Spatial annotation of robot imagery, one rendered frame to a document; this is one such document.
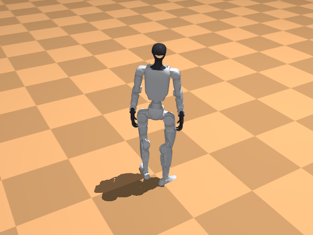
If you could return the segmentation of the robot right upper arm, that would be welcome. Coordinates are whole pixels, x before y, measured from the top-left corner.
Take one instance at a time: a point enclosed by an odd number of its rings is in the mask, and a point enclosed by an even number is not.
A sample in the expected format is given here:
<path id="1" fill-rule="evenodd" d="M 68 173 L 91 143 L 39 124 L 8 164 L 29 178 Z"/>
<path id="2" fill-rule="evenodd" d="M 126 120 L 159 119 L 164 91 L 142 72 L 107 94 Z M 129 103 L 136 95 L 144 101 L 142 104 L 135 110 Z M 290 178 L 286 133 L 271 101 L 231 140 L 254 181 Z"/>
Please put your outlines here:
<path id="1" fill-rule="evenodd" d="M 173 79 L 173 96 L 180 97 L 180 91 L 181 91 L 181 77 L 180 77 L 180 71 L 176 68 L 170 68 L 170 76 Z"/>

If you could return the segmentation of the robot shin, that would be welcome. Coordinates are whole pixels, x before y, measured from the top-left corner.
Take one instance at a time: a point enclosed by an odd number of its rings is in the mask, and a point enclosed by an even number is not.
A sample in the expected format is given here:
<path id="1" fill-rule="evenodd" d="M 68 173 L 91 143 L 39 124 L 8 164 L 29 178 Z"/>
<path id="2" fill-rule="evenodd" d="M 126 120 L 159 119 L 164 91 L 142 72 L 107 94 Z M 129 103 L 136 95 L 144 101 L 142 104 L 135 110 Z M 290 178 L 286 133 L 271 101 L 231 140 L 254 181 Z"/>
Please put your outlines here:
<path id="1" fill-rule="evenodd" d="M 163 151 L 164 155 L 160 155 L 160 161 L 162 166 L 162 177 L 167 180 L 169 175 L 169 167 L 172 162 L 172 149 L 170 147 L 166 147 Z"/>
<path id="2" fill-rule="evenodd" d="M 141 159 L 143 162 L 144 173 L 145 173 L 145 171 L 147 171 L 147 173 L 148 173 L 149 149 L 144 150 L 142 141 L 140 141 L 140 155 L 141 155 Z"/>

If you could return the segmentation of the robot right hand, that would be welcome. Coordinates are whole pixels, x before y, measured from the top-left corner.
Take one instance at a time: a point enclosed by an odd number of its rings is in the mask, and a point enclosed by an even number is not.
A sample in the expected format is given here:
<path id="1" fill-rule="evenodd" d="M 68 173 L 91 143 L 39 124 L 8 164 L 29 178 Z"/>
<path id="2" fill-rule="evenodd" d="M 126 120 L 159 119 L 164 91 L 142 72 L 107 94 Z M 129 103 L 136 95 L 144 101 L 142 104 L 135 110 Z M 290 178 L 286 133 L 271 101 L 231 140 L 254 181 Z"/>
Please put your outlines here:
<path id="1" fill-rule="evenodd" d="M 183 117 L 184 117 L 183 111 L 180 111 L 178 116 L 179 116 L 179 121 L 177 123 L 179 123 L 179 126 L 176 127 L 177 128 L 176 130 L 180 131 L 183 127 Z"/>

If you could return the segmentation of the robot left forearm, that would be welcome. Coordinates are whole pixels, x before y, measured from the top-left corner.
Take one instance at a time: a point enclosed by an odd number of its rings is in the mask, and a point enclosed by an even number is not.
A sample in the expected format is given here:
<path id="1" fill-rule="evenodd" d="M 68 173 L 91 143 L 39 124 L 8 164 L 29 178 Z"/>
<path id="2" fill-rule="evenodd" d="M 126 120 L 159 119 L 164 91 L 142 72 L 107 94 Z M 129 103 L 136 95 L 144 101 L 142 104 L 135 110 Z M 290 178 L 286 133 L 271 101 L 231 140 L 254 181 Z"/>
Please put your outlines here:
<path id="1" fill-rule="evenodd" d="M 139 94 L 134 93 L 134 86 L 133 86 L 133 90 L 132 90 L 132 96 L 131 96 L 131 106 L 130 106 L 130 111 L 131 108 L 134 108 L 134 112 L 136 111 L 136 106 L 138 103 L 138 98 L 139 98 Z"/>

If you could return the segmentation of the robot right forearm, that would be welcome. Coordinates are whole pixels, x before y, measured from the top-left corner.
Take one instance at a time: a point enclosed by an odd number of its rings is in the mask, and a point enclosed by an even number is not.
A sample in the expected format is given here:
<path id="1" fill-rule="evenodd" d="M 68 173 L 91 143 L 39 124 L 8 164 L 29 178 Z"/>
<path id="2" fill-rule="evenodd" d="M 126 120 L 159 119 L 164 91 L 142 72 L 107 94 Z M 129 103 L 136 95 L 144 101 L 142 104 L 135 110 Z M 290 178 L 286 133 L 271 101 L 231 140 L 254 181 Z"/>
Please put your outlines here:
<path id="1" fill-rule="evenodd" d="M 178 114 L 180 111 L 183 111 L 183 114 L 184 114 L 184 106 L 183 106 L 183 91 L 181 89 L 180 91 L 180 97 L 176 97 L 175 98 L 176 100 L 176 105 L 177 105 L 177 110 L 178 110 Z"/>

